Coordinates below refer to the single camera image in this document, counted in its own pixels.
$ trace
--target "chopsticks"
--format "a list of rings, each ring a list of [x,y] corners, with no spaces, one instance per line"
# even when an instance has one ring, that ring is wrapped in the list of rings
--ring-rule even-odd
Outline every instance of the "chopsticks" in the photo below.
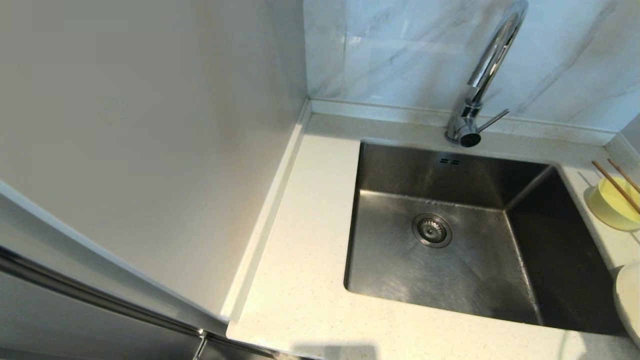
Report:
[[[622,175],[622,177],[624,177],[625,180],[627,180],[627,182],[631,184],[631,186],[633,186],[638,193],[640,193],[640,186],[638,186],[638,184],[636,184],[636,182],[633,181],[631,177],[629,177],[629,175],[627,175],[627,173],[624,170],[622,170],[622,168],[620,168],[620,166],[615,161],[613,161],[613,159],[607,159],[607,160],[609,161],[611,166],[613,166],[620,173],[620,175]]]
[[[602,175],[604,175],[604,177],[606,177],[606,178],[607,178],[607,180],[609,180],[609,182],[610,182],[610,183],[611,183],[611,184],[616,188],[616,190],[617,190],[618,192],[620,192],[620,194],[621,194],[622,196],[624,196],[625,200],[627,200],[627,202],[628,202],[628,203],[629,203],[629,204],[630,204],[630,205],[631,205],[631,206],[632,206],[632,207],[633,207],[633,208],[634,208],[638,213],[640,213],[640,206],[638,206],[638,204],[636,204],[636,203],[634,202],[634,200],[633,200],[633,199],[631,199],[631,196],[629,196],[629,194],[627,194],[627,192],[626,192],[622,187],[620,187],[620,185],[619,185],[619,184],[618,184],[618,183],[613,179],[613,177],[611,177],[611,175],[609,175],[609,173],[604,169],[604,167],[602,167],[600,164],[598,164],[598,162],[597,162],[597,161],[595,161],[595,160],[594,160],[594,161],[592,161],[591,163],[592,163],[592,164],[594,164],[594,166],[595,166],[596,168],[598,168],[598,170],[602,173]],[[632,183],[632,184],[634,185],[634,188],[637,186],[637,185],[636,185],[635,183],[633,183],[632,181],[629,181],[629,182],[630,182],[630,183]]]

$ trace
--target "sink drain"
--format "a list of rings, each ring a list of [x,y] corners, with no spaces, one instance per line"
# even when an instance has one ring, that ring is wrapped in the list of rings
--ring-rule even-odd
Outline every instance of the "sink drain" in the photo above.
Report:
[[[430,247],[445,247],[451,242],[451,227],[440,216],[420,214],[413,219],[413,234],[421,243]]]

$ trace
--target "marble tile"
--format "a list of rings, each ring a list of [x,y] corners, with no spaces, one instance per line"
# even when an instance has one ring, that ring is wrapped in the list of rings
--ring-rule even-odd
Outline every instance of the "marble tile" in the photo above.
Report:
[[[510,0],[305,0],[313,98],[451,110]],[[640,111],[640,3],[532,0],[484,115],[620,131]]]
[[[618,133],[605,149],[632,179],[640,182],[640,154],[622,133]]]
[[[634,148],[637,153],[640,153],[640,114],[621,131],[629,145]]]

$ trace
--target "stainless steel sink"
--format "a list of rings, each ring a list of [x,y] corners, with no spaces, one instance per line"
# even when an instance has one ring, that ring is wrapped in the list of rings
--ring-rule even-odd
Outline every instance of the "stainless steel sink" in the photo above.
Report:
[[[551,165],[362,143],[349,291],[623,334],[613,283]]]

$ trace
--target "chrome faucet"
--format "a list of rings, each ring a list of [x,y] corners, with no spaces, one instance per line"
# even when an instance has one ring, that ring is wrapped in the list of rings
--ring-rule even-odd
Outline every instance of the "chrome faucet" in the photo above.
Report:
[[[476,116],[482,109],[484,93],[504,60],[504,56],[507,55],[528,7],[527,0],[516,0],[504,13],[492,40],[467,83],[471,86],[468,97],[466,97],[462,109],[456,112],[457,116],[452,119],[445,133],[445,137],[450,142],[458,143],[464,147],[475,146],[480,142],[482,130],[509,113],[509,109],[505,109],[486,124],[480,127],[476,125]]]

